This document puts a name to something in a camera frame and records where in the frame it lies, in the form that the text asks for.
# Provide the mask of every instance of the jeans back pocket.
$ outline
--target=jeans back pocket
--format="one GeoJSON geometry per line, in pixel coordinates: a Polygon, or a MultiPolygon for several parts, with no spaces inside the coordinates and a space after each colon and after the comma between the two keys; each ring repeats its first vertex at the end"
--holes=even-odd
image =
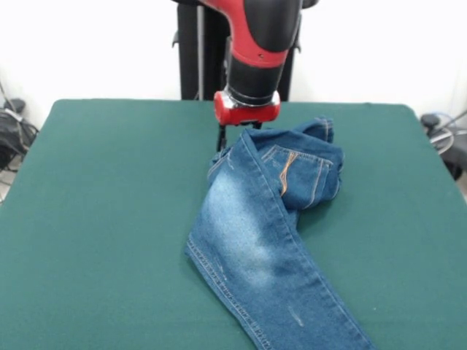
{"type": "Polygon", "coordinates": [[[288,209],[315,206],[328,199],[330,190],[333,192],[326,189],[333,165],[330,160],[275,145],[263,156],[263,162],[288,209]]]}

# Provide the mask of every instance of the black bag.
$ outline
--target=black bag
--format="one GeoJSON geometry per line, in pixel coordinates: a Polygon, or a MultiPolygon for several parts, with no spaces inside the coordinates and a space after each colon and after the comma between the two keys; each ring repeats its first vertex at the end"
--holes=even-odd
{"type": "Polygon", "coordinates": [[[17,155],[24,157],[36,138],[37,129],[19,114],[0,109],[0,171],[17,155]]]}

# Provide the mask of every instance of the jeans leg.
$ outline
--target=jeans leg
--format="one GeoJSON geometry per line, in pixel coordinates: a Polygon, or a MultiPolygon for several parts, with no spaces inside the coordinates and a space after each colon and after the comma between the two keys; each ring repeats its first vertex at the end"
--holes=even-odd
{"type": "Polygon", "coordinates": [[[264,135],[282,145],[266,162],[267,142],[245,132],[212,174],[187,254],[259,349],[374,349],[290,219],[336,192],[336,158],[321,157],[333,150],[304,132],[264,135]]]}

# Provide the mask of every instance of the green fabric surface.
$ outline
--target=green fabric surface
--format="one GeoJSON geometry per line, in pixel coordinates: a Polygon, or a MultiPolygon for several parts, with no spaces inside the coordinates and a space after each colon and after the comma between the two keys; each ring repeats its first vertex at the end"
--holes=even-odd
{"type": "MultiPolygon", "coordinates": [[[[467,349],[467,206],[413,112],[269,126],[321,114],[346,163],[313,258],[379,349],[467,349]]],[[[0,208],[0,349],[254,349],[182,253],[216,138],[209,102],[57,102],[0,208]]]]}

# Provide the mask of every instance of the faded denim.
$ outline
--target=faded denim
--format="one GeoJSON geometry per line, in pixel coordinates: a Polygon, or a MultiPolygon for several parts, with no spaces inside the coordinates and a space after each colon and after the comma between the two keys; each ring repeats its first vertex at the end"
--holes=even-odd
{"type": "Polygon", "coordinates": [[[374,349],[296,230],[299,211],[339,191],[332,141],[327,119],[249,129],[212,161],[185,251],[258,349],[374,349]]]}

